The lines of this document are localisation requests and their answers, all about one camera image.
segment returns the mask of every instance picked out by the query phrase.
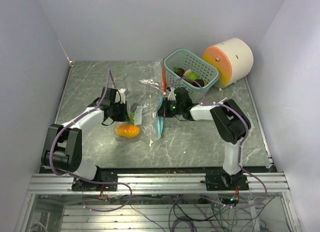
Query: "teal plastic basket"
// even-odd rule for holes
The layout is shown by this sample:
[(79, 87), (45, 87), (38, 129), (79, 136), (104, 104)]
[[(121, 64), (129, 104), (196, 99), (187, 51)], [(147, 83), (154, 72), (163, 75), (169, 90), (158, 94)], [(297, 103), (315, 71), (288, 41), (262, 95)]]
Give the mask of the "teal plastic basket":
[(193, 103), (199, 103), (201, 101), (203, 97), (203, 91), (183, 79), (171, 86), (177, 79), (180, 78), (177, 74), (175, 74), (174, 67), (182, 68), (184, 70), (192, 70), (192, 72), (195, 73), (199, 79), (206, 81), (207, 85), (203, 87), (205, 94), (220, 77), (220, 73), (215, 67), (208, 64), (203, 59), (199, 58), (185, 48), (179, 48), (169, 54), (164, 59), (163, 64), (166, 71), (166, 85), (168, 87), (174, 87), (175, 89), (181, 86), (185, 87), (189, 92), (189, 96)]

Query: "black cable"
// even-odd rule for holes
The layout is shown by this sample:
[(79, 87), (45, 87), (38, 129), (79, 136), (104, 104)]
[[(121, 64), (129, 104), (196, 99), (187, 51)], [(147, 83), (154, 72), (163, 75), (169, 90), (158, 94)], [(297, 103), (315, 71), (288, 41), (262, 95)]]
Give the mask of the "black cable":
[(230, 223), (229, 223), (229, 214), (230, 214), (230, 210), (231, 210), (231, 208), (230, 208), (230, 209), (229, 209), (229, 211), (228, 211), (228, 219), (227, 219), (227, 220), (228, 220), (228, 223), (227, 223), (227, 224), (228, 224), (228, 231), (230, 230), (230, 229), (229, 229), (229, 227), (230, 227)]
[(117, 92), (118, 92), (118, 94), (119, 94), (119, 97), (120, 97), (120, 103), (121, 103), (121, 100), (122, 100), (122, 98), (121, 98), (121, 94), (120, 94), (120, 92), (119, 92), (119, 90), (116, 90)]
[(101, 125), (103, 125), (103, 126), (110, 126), (110, 125), (112, 125), (114, 122), (115, 122), (114, 120), (112, 121), (111, 124), (104, 124), (104, 123), (102, 122)]
[(239, 198), (240, 198), (240, 199), (243, 199), (245, 203), (249, 204), (249, 201), (246, 200), (245, 198), (243, 198), (241, 195), (239, 195)]
[(226, 212), (226, 211), (228, 210), (228, 208), (225, 208), (225, 210), (220, 210), (218, 213), (216, 213), (216, 211), (214, 211), (213, 215), (211, 215), (211, 216), (209, 216), (208, 218), (205, 218), (205, 219), (194, 219), (194, 218), (191, 218), (189, 215), (187, 215), (187, 214), (183, 211), (183, 209), (182, 209), (177, 203), (175, 203), (175, 204), (173, 205), (173, 214), (174, 214), (175, 217), (176, 217), (177, 219), (179, 219), (179, 220), (181, 220), (181, 218), (178, 217), (177, 214), (176, 214), (176, 211), (175, 211), (176, 206), (178, 206), (178, 208), (181, 210), (181, 212), (188, 218), (188, 219), (183, 219), (184, 221), (194, 221), (194, 222), (205, 222), (205, 221), (214, 222), (214, 221), (216, 221), (216, 222), (219, 224), (219, 226), (220, 226), (224, 231), (227, 230), (227, 232), (232, 232), (232, 230), (229, 230), (228, 228), (224, 227), (224, 226), (221, 224), (221, 222), (220, 222), (220, 220), (218, 219), (218, 217), (217, 217), (218, 215), (221, 215), (222, 213)]
[(176, 114), (174, 115), (174, 117), (175, 117), (178, 121), (188, 121), (187, 119), (184, 119), (184, 120), (182, 120), (182, 119), (178, 119), (178, 117), (177, 117), (177, 115), (176, 115)]
[(157, 222), (153, 221), (152, 219), (149, 219), (149, 218), (148, 218), (146, 215), (144, 215), (142, 212), (140, 212), (140, 211), (136, 210), (135, 208), (133, 208), (131, 204), (129, 204), (129, 206), (130, 206), (131, 209), (133, 209), (135, 212), (139, 213), (140, 215), (142, 215), (143, 217), (145, 217), (148, 221), (156, 224), (156, 225), (159, 226), (164, 232), (166, 232), (165, 229), (164, 229), (160, 224), (158, 224)]
[(288, 227), (289, 232), (292, 232), (291, 229), (290, 229), (290, 226), (288, 224), (287, 217), (286, 216), (284, 216), (284, 217), (285, 217), (285, 223), (286, 223), (286, 226)]
[(219, 183), (216, 183), (216, 182), (209, 182), (209, 181), (205, 181), (205, 180), (200, 180), (200, 183), (206, 184), (206, 185), (212, 185), (212, 186), (219, 186), (219, 185), (222, 185), (224, 182), (221, 181)]
[(119, 200), (122, 200), (124, 197), (126, 197), (127, 195), (125, 194), (124, 196), (120, 197), (120, 198), (111, 198), (111, 199), (108, 199), (108, 201), (112, 204), (114, 202), (117, 202)]
[(241, 232), (251, 221), (253, 221), (253, 220), (257, 221), (256, 219), (259, 217), (259, 215), (261, 214), (261, 212), (265, 209), (265, 207), (266, 207), (274, 198), (276, 198), (276, 196), (272, 197), (272, 198), (261, 208), (261, 211), (257, 214), (257, 216), (254, 217), (254, 218), (252, 218), (252, 219), (250, 219), (250, 220), (248, 221), (248, 223), (246, 223), (239, 232)]
[(267, 228), (267, 224), (266, 224), (266, 222), (265, 222), (264, 220), (262, 220), (262, 219), (260, 219), (260, 221), (261, 221), (262, 223), (264, 223), (263, 228), (264, 228), (264, 229), (268, 229), (268, 228)]
[(233, 215), (233, 220), (232, 220), (232, 225), (231, 225), (231, 231), (232, 231), (232, 229), (234, 228), (234, 226), (237, 226), (237, 224), (238, 224), (238, 216), (236, 216), (237, 215), (237, 211), (238, 210), (234, 210), (234, 215)]
[(176, 206), (178, 206), (178, 208), (181, 210), (181, 212), (188, 218), (188, 220), (186, 220), (186, 221), (204, 222), (204, 221), (209, 221), (212, 217), (214, 217), (214, 215), (212, 215), (212, 216), (210, 216), (210, 217), (208, 217), (208, 218), (205, 218), (205, 219), (191, 218), (191, 217), (190, 217), (189, 215), (187, 215), (187, 214), (183, 211), (183, 209), (176, 203), (176, 204), (174, 204), (174, 206), (173, 206), (173, 214), (174, 214), (175, 217), (176, 217), (177, 219), (179, 219), (179, 220), (180, 220), (180, 218), (177, 216), (176, 211), (175, 211)]
[(220, 217), (220, 219), (222, 220), (222, 221), (224, 221), (228, 226), (236, 226), (237, 224), (238, 224), (238, 216), (236, 216), (237, 215), (237, 210), (235, 210), (235, 212), (234, 212), (234, 216), (236, 216), (236, 222), (234, 223), (234, 221), (235, 221), (235, 217), (233, 217), (233, 221), (232, 221), (232, 223), (229, 223), (229, 213), (230, 213), (230, 209), (229, 209), (229, 212), (228, 212), (228, 220), (226, 220), (223, 216), (222, 216), (222, 213), (219, 215), (219, 217)]

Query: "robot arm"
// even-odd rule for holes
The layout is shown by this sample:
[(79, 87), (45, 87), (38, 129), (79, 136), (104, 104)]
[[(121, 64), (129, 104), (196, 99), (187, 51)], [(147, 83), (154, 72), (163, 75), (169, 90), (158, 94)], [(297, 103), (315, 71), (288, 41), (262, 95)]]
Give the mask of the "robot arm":
[[(165, 98), (158, 111), (160, 117), (173, 117), (182, 115), (190, 121), (208, 120), (214, 121), (219, 135), (224, 140), (223, 170), (227, 176), (224, 183), (231, 184), (241, 176), (240, 141), (246, 134), (246, 128), (242, 121), (225, 107), (218, 105), (193, 104), (188, 91), (181, 87), (174, 90), (175, 101)], [(250, 121), (233, 99), (228, 99), (224, 105), (235, 110), (251, 128)]]
[[(125, 89), (117, 90), (108, 88), (106, 95), (97, 110), (88, 113), (62, 133), (53, 152), (53, 164), (56, 169), (72, 172), (87, 180), (99, 180), (99, 178), (97, 178), (99, 176), (97, 174), (98, 167), (89, 163), (82, 157), (83, 136), (108, 118), (117, 122), (128, 121), (127, 94)], [(89, 104), (83, 113), (92, 111), (92, 109), (96, 107), (99, 99), (100, 98), (97, 98)], [(63, 124), (50, 125), (41, 156), (41, 163), (43, 166), (50, 166), (50, 148), (58, 132), (63, 127), (73, 123), (73, 121), (74, 120), (72, 119)]]

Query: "white wall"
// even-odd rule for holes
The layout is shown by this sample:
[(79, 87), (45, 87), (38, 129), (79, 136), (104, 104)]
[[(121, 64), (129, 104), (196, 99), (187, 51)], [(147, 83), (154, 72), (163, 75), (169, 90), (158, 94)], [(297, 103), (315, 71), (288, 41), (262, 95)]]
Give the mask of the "white wall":
[(0, 231), (16, 226), (69, 66), (37, 0), (0, 0)]
[(238, 37), (255, 49), (284, 0), (39, 0), (71, 60), (199, 56)]
[(285, 0), (249, 83), (278, 170), (305, 232), (320, 230), (320, 0)]

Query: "metal frame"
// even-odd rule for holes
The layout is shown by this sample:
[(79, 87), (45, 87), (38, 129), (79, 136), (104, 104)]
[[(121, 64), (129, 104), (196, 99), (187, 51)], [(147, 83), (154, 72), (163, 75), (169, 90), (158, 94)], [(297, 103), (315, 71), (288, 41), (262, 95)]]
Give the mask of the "metal frame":
[[(289, 192), (289, 186), (283, 172), (253, 173), (267, 186), (268, 192)], [(264, 193), (262, 184), (246, 174), (249, 190), (241, 193)], [(205, 173), (177, 174), (118, 174), (118, 182), (128, 184), (136, 195), (179, 195), (183, 194), (233, 194), (232, 190), (207, 191)], [(37, 195), (99, 195), (99, 191), (72, 191), (74, 177), (71, 175), (56, 176), (54, 174), (35, 174), (32, 176), (27, 193)], [(109, 195), (127, 195), (130, 193), (124, 185), (118, 185), (116, 191), (107, 192)]]
[[(254, 203), (253, 200), (249, 200), (249, 204), (250, 204), (250, 205), (252, 205), (253, 203)], [(251, 218), (256, 218), (256, 217), (257, 217), (256, 207), (255, 207), (255, 206), (252, 206), (252, 207), (250, 207), (249, 209), (250, 209), (250, 213), (251, 213)], [(259, 219), (259, 217), (256, 218), (256, 221), (257, 221), (257, 222), (254, 223), (254, 228), (253, 228), (253, 230), (254, 230), (255, 232), (259, 232), (259, 231), (260, 231), (260, 219)]]
[[(114, 209), (118, 205), (94, 205), (96, 209)], [(201, 208), (206, 214), (213, 214), (212, 205), (207, 204), (197, 204), (198, 208)], [(193, 204), (180, 204), (180, 208), (183, 209), (190, 217), (195, 219), (203, 219), (203, 214), (199, 211), (197, 207)], [(134, 204), (132, 207), (130, 205), (126, 205), (121, 210), (113, 211), (111, 214), (101, 213), (101, 212), (93, 212), (85, 210), (83, 211), (83, 207), (81, 205), (68, 205), (64, 211), (63, 223), (61, 226), (62, 232), (68, 232), (70, 229), (77, 231), (77, 229), (81, 229), (81, 231), (96, 231), (96, 230), (86, 230), (86, 229), (97, 229), (100, 231), (101, 229), (107, 229), (107, 231), (117, 232), (117, 231), (126, 231), (126, 232), (163, 232), (159, 226), (165, 228), (165, 231), (169, 231), (168, 228), (168, 215), (172, 208), (172, 204)], [(182, 216), (183, 213), (179, 208), (176, 208), (175, 213), (178, 216)], [(223, 226), (228, 227), (228, 224), (225, 221), (233, 222), (233, 215), (235, 214), (235, 210), (231, 210), (228, 212), (224, 212), (225, 217), (222, 218), (212, 218), (212, 222), (219, 228), (219, 224), (223, 224)], [(248, 220), (252, 219), (249, 210), (238, 210), (237, 218), (241, 218), (238, 222), (233, 226), (236, 231), (240, 231), (240, 229), (247, 223)], [(150, 220), (156, 222), (157, 224), (151, 222), (146, 219), (146, 217)], [(171, 212), (170, 216), (171, 220), (175, 219), (175, 215)], [(212, 231), (212, 226), (209, 222), (194, 222), (194, 225), (197, 227), (198, 231)], [(184, 228), (176, 228), (174, 231), (176, 232), (186, 232), (190, 231), (187, 224), (182, 224)], [(251, 231), (252, 225), (246, 227)]]
[[(55, 123), (58, 121), (58, 117), (61, 111), (63, 99), (66, 93), (66, 88), (71, 76), (73, 62), (71, 62), (70, 70), (65, 82), (63, 93), (60, 99), (59, 107), (55, 117)], [(247, 78), (245, 78), (246, 86), (251, 98), (262, 139), (265, 145), (266, 153), (269, 157), (270, 167), (268, 169), (262, 167), (250, 170), (255, 176), (258, 176), (266, 185), (268, 192), (280, 193), (282, 195), (282, 204), (287, 218), (289, 218), (289, 226), (292, 232), (302, 232), (301, 224), (298, 219), (296, 209), (293, 204), (293, 200), (290, 194), (290, 188), (287, 183), (285, 174), (283, 172), (270, 172), (274, 163), (270, 154), (266, 137), (262, 128), (260, 118), (257, 113), (257, 108), (253, 100), (253, 96), (250, 90), (250, 86)], [(167, 170), (180, 170), (181, 168), (167, 168)], [(216, 194), (232, 194), (234, 191), (222, 190), (222, 191), (207, 191), (206, 185), (200, 183), (201, 180), (205, 180), (206, 171), (193, 172), (196, 168), (189, 168), (190, 172), (185, 173), (154, 173), (152, 169), (139, 168), (135, 170), (123, 169), (117, 170), (118, 182), (128, 184), (135, 195), (216, 195)], [(242, 194), (250, 195), (252, 193), (264, 193), (264, 187), (255, 178), (250, 177), (248, 174), (247, 180), (249, 190), (241, 191)], [(35, 202), (38, 195), (70, 195), (70, 196), (85, 196), (85, 195), (99, 195), (99, 191), (72, 191), (72, 184), (74, 178), (70, 175), (56, 176), (50, 173), (39, 173), (32, 176), (27, 195), (24, 201), (24, 206), (20, 213), (20, 218), (16, 226), (16, 232), (25, 232), (28, 229), (30, 219), (33, 214)], [(127, 195), (129, 190), (123, 185), (118, 185), (116, 191), (107, 192), (109, 195)]]

